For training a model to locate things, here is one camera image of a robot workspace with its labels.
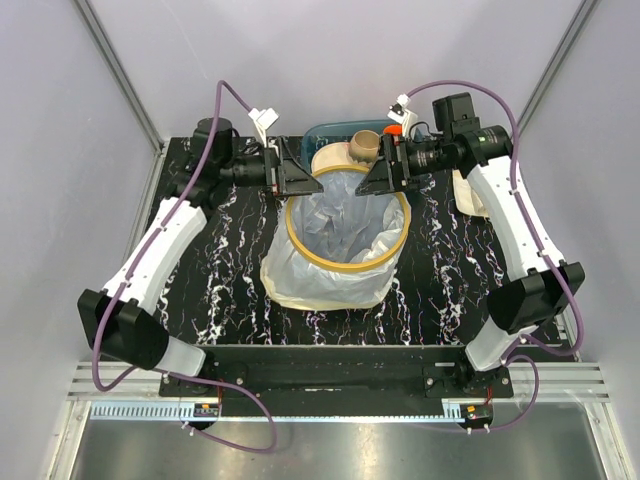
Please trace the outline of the cream translucent trash bag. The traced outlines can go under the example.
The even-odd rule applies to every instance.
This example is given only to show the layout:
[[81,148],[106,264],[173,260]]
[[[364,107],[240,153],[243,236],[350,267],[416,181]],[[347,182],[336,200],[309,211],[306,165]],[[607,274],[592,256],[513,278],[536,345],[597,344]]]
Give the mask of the cream translucent trash bag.
[[411,222],[401,193],[356,196],[362,166],[314,177],[324,191],[284,202],[260,267],[268,297],[306,311],[368,309],[389,292]]

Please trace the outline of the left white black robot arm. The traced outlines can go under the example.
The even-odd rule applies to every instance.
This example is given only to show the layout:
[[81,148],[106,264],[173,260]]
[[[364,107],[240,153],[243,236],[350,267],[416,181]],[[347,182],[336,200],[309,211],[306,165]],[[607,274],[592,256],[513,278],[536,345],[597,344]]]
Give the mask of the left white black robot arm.
[[125,264],[98,291],[85,290],[78,311],[94,356],[143,370],[181,375],[196,396],[215,386],[205,352],[173,336],[155,319],[164,285],[192,241],[236,187],[259,187],[275,197],[320,193],[322,184],[290,154],[286,141],[261,140],[239,150],[229,120],[201,120],[190,140],[199,163],[176,175],[155,219]]

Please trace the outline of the roll of cream trash bags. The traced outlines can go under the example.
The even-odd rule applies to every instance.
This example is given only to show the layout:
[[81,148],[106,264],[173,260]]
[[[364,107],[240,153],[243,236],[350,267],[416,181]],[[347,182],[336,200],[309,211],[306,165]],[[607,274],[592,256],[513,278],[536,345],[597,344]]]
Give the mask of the roll of cream trash bags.
[[458,170],[452,171],[452,184],[456,208],[464,215],[488,218],[489,213],[479,196]]

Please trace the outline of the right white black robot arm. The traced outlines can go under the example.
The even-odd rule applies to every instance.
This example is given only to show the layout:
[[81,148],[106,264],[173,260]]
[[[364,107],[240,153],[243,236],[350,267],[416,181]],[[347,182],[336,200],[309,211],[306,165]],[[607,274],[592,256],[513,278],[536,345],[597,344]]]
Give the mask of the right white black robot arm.
[[416,115],[400,95],[388,116],[399,134],[382,136],[358,196],[406,192],[425,174],[456,170],[479,197],[506,260],[508,281],[487,297],[488,318],[448,375],[463,395],[486,392],[508,355],[539,326],[561,314],[585,280],[580,263],[569,263],[548,238],[534,211],[515,160],[516,136],[504,127],[482,126],[464,92],[434,101],[437,133],[414,139]]

